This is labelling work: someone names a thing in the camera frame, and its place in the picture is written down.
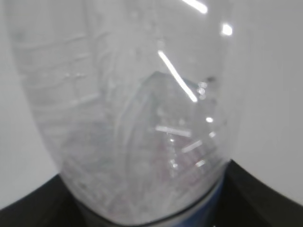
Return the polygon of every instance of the white background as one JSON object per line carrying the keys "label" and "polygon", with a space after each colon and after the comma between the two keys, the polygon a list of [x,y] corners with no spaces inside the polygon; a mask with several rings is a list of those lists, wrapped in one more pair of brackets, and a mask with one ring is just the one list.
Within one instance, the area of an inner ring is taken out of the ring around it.
{"label": "white background", "polygon": [[[303,173],[303,2],[250,2],[254,23],[252,33],[246,34],[252,39],[249,62],[241,62],[247,58],[234,59],[239,65],[248,66],[242,67],[239,73],[249,75],[250,88],[233,158],[256,178],[303,205],[300,177]],[[1,10],[0,208],[27,195],[57,173],[14,71]],[[234,31],[235,36],[241,33],[236,27]]]}

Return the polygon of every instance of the white wall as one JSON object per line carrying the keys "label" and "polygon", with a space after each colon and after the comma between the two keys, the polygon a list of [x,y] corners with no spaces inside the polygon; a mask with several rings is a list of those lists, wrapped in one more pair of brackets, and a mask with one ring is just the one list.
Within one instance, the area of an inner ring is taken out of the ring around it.
{"label": "white wall", "polygon": [[16,74],[0,1],[0,209],[54,175]]}
{"label": "white wall", "polygon": [[303,1],[255,0],[250,90],[234,159],[303,205]]}

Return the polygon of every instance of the black surface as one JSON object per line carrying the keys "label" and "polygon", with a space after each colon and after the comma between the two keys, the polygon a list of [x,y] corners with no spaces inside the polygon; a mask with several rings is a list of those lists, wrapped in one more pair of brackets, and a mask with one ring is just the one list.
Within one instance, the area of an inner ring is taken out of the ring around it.
{"label": "black surface", "polygon": [[[216,213],[216,227],[303,227],[303,207],[231,162]],[[0,211],[0,227],[86,227],[61,179]]]}

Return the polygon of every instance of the water bottle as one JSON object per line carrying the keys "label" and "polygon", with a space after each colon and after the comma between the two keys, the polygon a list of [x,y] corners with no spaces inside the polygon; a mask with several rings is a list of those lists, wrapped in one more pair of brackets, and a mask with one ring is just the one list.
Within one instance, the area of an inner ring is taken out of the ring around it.
{"label": "water bottle", "polygon": [[208,226],[243,103],[246,1],[4,2],[32,115],[90,223]]}

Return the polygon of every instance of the black base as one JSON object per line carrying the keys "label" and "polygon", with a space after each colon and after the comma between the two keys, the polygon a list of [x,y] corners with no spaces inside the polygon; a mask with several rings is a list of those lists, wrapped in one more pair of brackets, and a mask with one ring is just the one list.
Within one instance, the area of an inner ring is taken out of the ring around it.
{"label": "black base", "polygon": [[[303,227],[303,207],[231,162],[215,225]],[[86,227],[86,224],[73,197],[56,176],[27,197],[1,210],[0,227]]]}
{"label": "black base", "polygon": [[[222,180],[220,180],[209,190],[206,195],[169,217],[144,225],[128,227],[179,227],[183,225],[189,225],[189,227],[213,227],[215,208],[218,204],[219,196],[222,191],[222,184]],[[88,227],[124,227],[99,216],[81,202],[77,200],[75,200],[75,202],[83,214]]]}

